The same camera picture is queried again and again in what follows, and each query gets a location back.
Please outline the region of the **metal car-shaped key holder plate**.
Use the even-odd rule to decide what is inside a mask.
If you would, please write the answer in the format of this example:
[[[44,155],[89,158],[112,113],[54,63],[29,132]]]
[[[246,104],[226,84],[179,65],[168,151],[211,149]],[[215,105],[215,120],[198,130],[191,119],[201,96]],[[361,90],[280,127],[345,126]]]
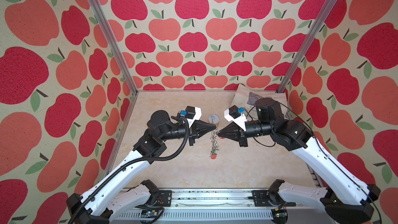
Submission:
[[[211,142],[210,158],[214,160],[217,158],[217,154],[219,151],[219,145],[217,143],[217,129],[211,132],[210,142]]]

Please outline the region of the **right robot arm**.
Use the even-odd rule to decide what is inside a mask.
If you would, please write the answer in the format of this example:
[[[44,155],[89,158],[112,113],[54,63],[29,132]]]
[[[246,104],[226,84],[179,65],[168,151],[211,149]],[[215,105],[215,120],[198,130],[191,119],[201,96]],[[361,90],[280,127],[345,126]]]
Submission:
[[[266,199],[271,205],[297,203],[321,210],[339,224],[364,224],[378,211],[375,201],[380,189],[366,184],[338,162],[318,141],[314,132],[297,120],[288,120],[282,104],[266,97],[256,101],[257,120],[247,120],[244,109],[233,105],[225,110],[229,125],[218,131],[220,138],[237,141],[241,147],[248,138],[270,136],[278,145],[301,158],[326,183],[327,187],[309,188],[275,180]]]

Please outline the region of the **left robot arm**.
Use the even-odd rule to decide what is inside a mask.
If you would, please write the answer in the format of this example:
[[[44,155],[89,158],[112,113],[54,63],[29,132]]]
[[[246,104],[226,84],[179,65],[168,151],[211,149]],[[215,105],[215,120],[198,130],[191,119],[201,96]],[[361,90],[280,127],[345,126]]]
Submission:
[[[216,125],[201,118],[201,109],[188,106],[177,116],[164,110],[154,112],[143,136],[126,158],[99,183],[82,194],[72,194],[66,201],[71,224],[108,224],[124,210],[157,199],[157,187],[143,181],[133,192],[120,191],[141,171],[154,162],[176,158],[186,145],[216,130]]]

